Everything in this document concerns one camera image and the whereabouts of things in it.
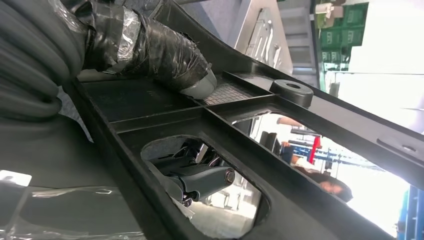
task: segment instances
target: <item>white wall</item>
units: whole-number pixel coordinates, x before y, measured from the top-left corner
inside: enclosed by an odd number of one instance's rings
[[[350,72],[424,74],[424,0],[369,1]]]
[[[402,109],[424,109],[423,58],[424,0],[371,0],[349,72],[379,74],[338,74],[339,98],[423,133],[424,111]]]

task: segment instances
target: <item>red object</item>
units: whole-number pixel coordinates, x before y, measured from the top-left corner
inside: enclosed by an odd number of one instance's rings
[[[314,164],[315,151],[317,150],[317,148],[321,146],[320,140],[321,140],[321,137],[316,136],[315,140],[313,141],[312,150],[310,151],[310,155],[309,155],[309,162],[311,164]]]

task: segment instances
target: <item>green crate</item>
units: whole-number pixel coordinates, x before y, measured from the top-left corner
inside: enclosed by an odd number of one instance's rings
[[[340,51],[323,51],[322,62],[327,64],[339,64],[342,62]]]
[[[322,52],[322,62],[323,63],[331,63],[331,52],[323,51]]]
[[[365,26],[368,3],[343,6],[343,26]]]
[[[342,31],[339,29],[322,29],[320,42],[323,49],[339,49],[342,45]]]
[[[342,60],[342,55],[339,51],[331,51],[331,62],[334,64],[340,63]]]
[[[341,30],[341,45],[347,47],[361,46],[364,31],[364,27],[350,27]]]
[[[334,25],[332,27],[337,28],[341,26],[343,26],[343,18],[342,17],[334,18]]]

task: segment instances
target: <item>blue metal frame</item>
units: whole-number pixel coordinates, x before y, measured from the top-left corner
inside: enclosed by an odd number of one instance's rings
[[[403,198],[399,225],[406,226],[405,231],[397,233],[398,240],[423,240],[424,231],[424,191],[410,186]]]

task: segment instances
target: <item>person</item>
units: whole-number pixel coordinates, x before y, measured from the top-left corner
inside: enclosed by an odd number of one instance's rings
[[[314,180],[319,186],[326,192],[337,196],[345,203],[349,202],[352,198],[352,190],[339,179],[323,174],[320,171],[314,169],[315,166],[303,158],[294,155],[294,148],[290,146],[288,142],[281,143],[281,159],[292,165],[299,172],[305,174],[310,179]]]

